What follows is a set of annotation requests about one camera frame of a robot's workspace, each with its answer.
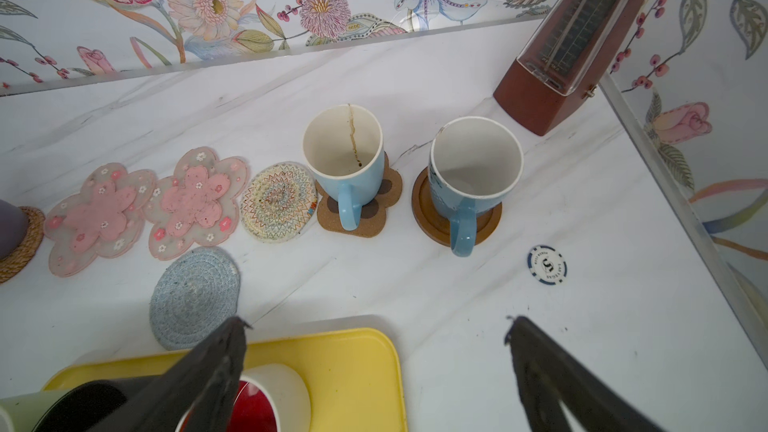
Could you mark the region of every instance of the green cup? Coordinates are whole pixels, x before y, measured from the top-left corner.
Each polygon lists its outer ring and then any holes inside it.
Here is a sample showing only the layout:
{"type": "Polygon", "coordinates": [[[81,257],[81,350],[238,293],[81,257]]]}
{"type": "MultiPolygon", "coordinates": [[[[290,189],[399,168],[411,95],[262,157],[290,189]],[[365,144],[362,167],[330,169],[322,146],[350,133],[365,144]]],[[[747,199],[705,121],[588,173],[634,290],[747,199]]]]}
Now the green cup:
{"type": "Polygon", "coordinates": [[[38,420],[68,390],[46,390],[0,399],[0,432],[32,432],[38,420]]]}

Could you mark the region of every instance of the blue mug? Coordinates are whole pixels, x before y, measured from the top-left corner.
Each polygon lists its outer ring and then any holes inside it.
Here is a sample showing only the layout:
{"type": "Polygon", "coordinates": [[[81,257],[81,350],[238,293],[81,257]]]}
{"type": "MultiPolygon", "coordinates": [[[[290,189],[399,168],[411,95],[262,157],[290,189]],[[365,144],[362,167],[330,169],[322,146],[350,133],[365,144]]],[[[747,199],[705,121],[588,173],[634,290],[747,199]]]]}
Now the blue mug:
{"type": "Polygon", "coordinates": [[[477,216],[497,206],[523,173],[523,149],[502,124],[485,117],[448,122],[432,141],[432,203],[451,223],[451,250],[472,254],[477,216]]]}
{"type": "Polygon", "coordinates": [[[360,106],[332,107],[304,131],[304,158],[323,190],[339,203],[341,225],[355,230],[362,207],[376,197],[384,178],[384,134],[360,106]]]}

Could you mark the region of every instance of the woven coaster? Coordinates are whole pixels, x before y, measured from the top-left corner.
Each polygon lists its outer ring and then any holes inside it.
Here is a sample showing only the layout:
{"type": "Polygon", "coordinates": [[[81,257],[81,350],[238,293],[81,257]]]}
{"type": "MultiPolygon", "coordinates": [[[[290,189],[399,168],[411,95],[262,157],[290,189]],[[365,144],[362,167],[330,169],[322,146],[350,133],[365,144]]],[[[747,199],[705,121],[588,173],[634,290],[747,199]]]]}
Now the woven coaster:
{"type": "Polygon", "coordinates": [[[341,234],[370,238],[379,235],[384,229],[387,208],[397,204],[400,199],[402,177],[397,170],[389,168],[389,157],[384,154],[384,179],[381,187],[379,187],[379,193],[362,207],[360,225],[355,230],[345,230],[342,227],[339,203],[329,197],[319,183],[315,183],[315,187],[317,187],[317,192],[322,195],[322,200],[317,206],[317,221],[322,228],[341,234]]]}
{"type": "Polygon", "coordinates": [[[43,232],[56,242],[48,256],[53,275],[77,274],[97,256],[125,254],[144,230],[141,207],[152,196],[151,170],[128,171],[112,162],[96,168],[80,193],[48,211],[43,232]]]}
{"type": "Polygon", "coordinates": [[[245,191],[240,214],[253,236],[278,243],[298,235],[316,208],[312,172],[300,164],[282,162],[256,175],[245,191]]]}
{"type": "Polygon", "coordinates": [[[40,242],[43,240],[45,216],[42,210],[35,207],[19,208],[27,215],[29,226],[27,226],[27,234],[24,236],[22,243],[17,245],[9,256],[0,260],[0,284],[19,273],[32,260],[34,253],[40,247],[40,242]]]}
{"type": "Polygon", "coordinates": [[[240,217],[236,197],[248,180],[248,166],[236,157],[219,160],[207,148],[192,149],[174,174],[158,180],[144,215],[152,222],[149,252],[171,260],[196,242],[210,247],[232,235],[240,217]]]}
{"type": "Polygon", "coordinates": [[[198,247],[171,264],[152,293],[149,322],[167,350],[197,345],[237,312],[240,274],[218,247],[198,247]]]}

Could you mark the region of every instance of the metronome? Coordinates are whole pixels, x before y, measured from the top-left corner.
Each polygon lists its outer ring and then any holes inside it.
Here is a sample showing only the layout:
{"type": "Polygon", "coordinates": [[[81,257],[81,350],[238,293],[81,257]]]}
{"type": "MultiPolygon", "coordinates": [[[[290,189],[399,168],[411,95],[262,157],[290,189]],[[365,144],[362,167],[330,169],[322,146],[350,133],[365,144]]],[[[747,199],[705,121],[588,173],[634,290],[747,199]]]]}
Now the metronome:
{"type": "Polygon", "coordinates": [[[493,96],[540,136],[594,95],[644,0],[558,0],[493,96]]]}

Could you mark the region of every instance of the white marble surface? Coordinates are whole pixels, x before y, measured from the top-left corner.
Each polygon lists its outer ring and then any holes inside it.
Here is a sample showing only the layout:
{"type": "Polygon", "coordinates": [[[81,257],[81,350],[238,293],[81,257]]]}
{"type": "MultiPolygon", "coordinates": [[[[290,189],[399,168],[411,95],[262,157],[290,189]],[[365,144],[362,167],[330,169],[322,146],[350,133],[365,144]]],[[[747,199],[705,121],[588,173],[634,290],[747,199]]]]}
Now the white marble surface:
{"type": "MultiPolygon", "coordinates": [[[[251,173],[301,160],[304,126],[341,102],[373,111],[405,181],[374,239],[312,222],[280,245],[242,228],[222,247],[242,273],[252,341],[373,326],[402,363],[410,430],[527,430],[507,315],[526,314],[668,430],[764,430],[768,373],[601,94],[545,138],[486,100],[535,22],[327,50],[0,99],[0,197],[49,210],[106,162],[172,172],[197,146],[251,173]],[[525,171],[497,231],[454,257],[416,225],[409,194],[438,128],[474,113],[518,136],[525,171]],[[537,244],[568,261],[549,287],[537,244]]],[[[72,363],[161,351],[148,304],[167,262],[147,250],[70,278],[45,240],[0,286],[0,396],[39,389],[72,363]]]]}

